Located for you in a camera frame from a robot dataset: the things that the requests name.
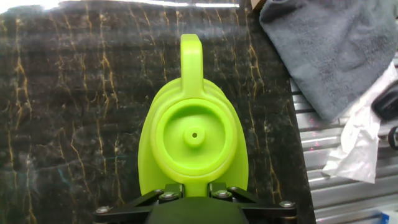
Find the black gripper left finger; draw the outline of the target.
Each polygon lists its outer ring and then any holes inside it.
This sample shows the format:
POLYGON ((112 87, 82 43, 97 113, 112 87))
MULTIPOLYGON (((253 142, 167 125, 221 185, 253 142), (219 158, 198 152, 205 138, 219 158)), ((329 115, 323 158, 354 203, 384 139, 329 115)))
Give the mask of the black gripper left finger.
POLYGON ((93 223, 145 223, 156 206, 184 198, 182 184, 167 184, 121 207, 102 206, 93 212, 93 223))

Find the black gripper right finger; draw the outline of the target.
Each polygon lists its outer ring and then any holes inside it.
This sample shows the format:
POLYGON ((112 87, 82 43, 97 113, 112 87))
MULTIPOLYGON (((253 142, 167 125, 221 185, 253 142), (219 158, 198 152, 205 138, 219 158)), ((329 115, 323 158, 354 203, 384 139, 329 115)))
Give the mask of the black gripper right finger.
POLYGON ((265 202, 239 187, 227 187, 225 183, 208 184, 209 198, 223 200, 238 209, 238 217, 245 223, 297 223, 297 206, 282 201, 278 205, 265 202))

